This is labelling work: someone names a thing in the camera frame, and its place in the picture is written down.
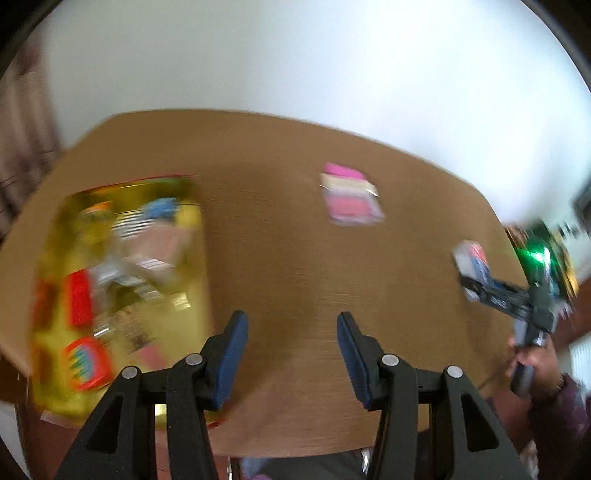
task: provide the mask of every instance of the snack package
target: snack package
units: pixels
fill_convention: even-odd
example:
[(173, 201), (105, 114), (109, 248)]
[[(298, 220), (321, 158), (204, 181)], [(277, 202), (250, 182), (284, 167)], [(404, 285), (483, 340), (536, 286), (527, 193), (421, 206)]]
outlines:
[[(484, 250), (478, 242), (464, 240), (453, 249), (453, 258), (461, 275), (473, 278), (483, 285), (489, 284), (491, 269), (486, 261)], [(464, 288), (464, 292), (468, 300), (478, 300), (478, 294), (476, 292), (469, 288)]]
[(378, 203), (377, 188), (367, 181), (362, 174), (348, 173), (335, 168), (329, 171), (347, 173), (348, 177), (327, 173), (321, 175), (324, 187), (324, 200), (330, 218), (340, 225), (370, 225), (384, 219), (384, 214)]

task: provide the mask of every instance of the purple sleeve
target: purple sleeve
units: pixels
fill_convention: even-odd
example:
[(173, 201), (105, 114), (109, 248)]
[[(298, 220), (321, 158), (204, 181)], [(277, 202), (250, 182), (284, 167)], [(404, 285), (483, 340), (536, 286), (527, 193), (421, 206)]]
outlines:
[(538, 449), (539, 480), (560, 478), (589, 428), (578, 385), (565, 375), (558, 395), (549, 402), (534, 403), (528, 418)]

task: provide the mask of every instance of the colorful packaging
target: colorful packaging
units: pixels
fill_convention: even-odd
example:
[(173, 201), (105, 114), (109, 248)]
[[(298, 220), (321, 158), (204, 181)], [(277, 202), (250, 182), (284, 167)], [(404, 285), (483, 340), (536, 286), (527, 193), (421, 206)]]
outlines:
[[(461, 275), (473, 278), (474, 280), (488, 285), (491, 278), (491, 269), (486, 262), (484, 250), (477, 242), (464, 240), (453, 250), (453, 258)], [(477, 301), (476, 292), (464, 288), (466, 298), (470, 301)]]
[(109, 356), (92, 337), (72, 342), (65, 348), (64, 356), (69, 383), (76, 390), (100, 388), (113, 380)]
[(352, 168), (327, 164), (321, 175), (324, 200), (331, 219), (340, 225), (372, 224), (384, 219), (377, 188)]
[(84, 268), (66, 277), (66, 295), (70, 304), (70, 325), (76, 328), (91, 326), (94, 314), (90, 299), (90, 278)]

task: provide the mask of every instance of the small package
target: small package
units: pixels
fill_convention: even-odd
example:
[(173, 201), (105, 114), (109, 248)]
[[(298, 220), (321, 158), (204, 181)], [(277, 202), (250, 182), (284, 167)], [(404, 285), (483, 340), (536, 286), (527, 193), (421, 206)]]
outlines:
[(326, 171), (332, 174), (321, 175), (324, 200), (335, 223), (369, 225), (384, 219), (378, 190), (361, 172), (335, 164), (328, 164)]

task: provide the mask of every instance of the white wall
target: white wall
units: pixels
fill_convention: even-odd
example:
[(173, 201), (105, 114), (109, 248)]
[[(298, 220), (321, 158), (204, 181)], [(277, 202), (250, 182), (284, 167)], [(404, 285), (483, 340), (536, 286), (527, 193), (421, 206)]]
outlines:
[(4, 441), (8, 451), (18, 463), (18, 466), (29, 478), (27, 463), (22, 452), (21, 440), (18, 435), (17, 414), (14, 405), (0, 401), (0, 437)]
[(46, 28), (67, 144), (139, 109), (291, 116), (429, 159), (504, 222), (561, 218), (591, 173), (591, 94), (519, 0), (65, 0)]

